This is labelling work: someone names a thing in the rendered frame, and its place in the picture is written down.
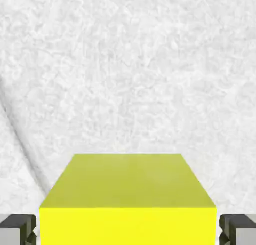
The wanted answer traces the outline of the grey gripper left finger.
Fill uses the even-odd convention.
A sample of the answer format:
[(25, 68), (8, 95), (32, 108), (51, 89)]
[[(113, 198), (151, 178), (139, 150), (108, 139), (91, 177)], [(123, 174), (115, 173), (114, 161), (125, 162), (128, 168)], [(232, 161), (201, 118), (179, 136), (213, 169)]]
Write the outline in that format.
[(37, 245), (34, 214), (0, 214), (0, 245)]

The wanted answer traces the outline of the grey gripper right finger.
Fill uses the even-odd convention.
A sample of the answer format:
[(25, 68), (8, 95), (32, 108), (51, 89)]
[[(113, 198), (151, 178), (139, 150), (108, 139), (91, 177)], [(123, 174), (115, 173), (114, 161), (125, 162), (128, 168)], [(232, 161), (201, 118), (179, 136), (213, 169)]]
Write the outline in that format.
[(222, 214), (219, 245), (256, 245), (256, 214)]

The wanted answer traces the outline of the large yellow box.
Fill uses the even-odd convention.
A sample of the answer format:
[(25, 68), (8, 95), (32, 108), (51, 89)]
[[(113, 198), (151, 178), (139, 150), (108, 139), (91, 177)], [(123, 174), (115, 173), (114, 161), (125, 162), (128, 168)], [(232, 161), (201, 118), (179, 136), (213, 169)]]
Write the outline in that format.
[(217, 208), (180, 154), (77, 154), (39, 209), (41, 245), (215, 245)]

